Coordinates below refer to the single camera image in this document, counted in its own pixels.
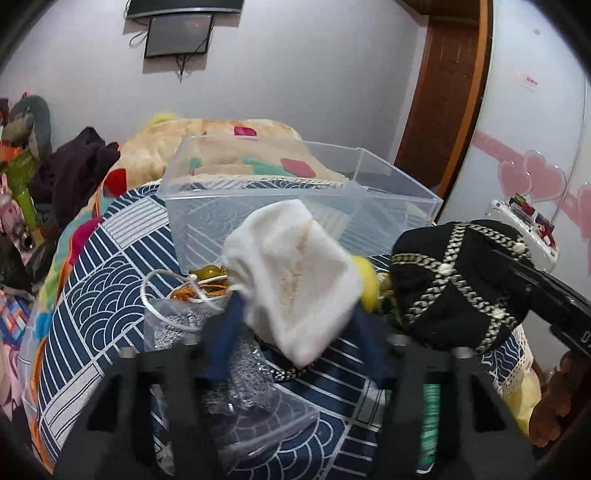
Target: small box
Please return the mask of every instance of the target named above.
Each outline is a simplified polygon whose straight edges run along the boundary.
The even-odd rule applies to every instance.
[[[404,231],[431,225],[442,203],[363,148],[230,135],[184,139],[158,195],[185,274],[219,263],[225,238],[282,200],[300,199],[344,249],[364,257],[390,254]]]

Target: finger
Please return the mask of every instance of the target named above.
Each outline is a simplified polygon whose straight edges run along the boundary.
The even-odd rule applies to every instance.
[[[544,447],[551,440],[560,436],[560,425],[554,410],[543,403],[536,405],[530,418],[530,441],[538,447]]]
[[[570,412],[572,395],[567,378],[558,373],[553,375],[548,382],[544,403],[550,406],[556,414],[564,417]]]
[[[571,367],[573,366],[573,354],[572,352],[566,352],[563,357],[560,359],[560,366],[558,367],[558,371],[560,373],[567,373],[570,371]]]

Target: wall-mounted tv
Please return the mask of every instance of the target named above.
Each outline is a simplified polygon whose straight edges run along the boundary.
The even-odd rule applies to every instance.
[[[131,0],[127,18],[185,12],[240,12],[244,0]]]

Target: white cloth bag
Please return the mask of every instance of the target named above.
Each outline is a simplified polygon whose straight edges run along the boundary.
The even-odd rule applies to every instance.
[[[226,238],[222,261],[247,325],[297,367],[339,336],[361,294],[352,257],[299,200],[250,214]]]

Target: green bead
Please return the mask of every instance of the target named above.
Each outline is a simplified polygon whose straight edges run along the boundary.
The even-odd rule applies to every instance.
[[[197,275],[199,280],[209,280],[213,277],[219,277],[222,274],[222,271],[217,265],[205,265],[205,267],[202,267],[199,270],[190,270],[189,273]]]

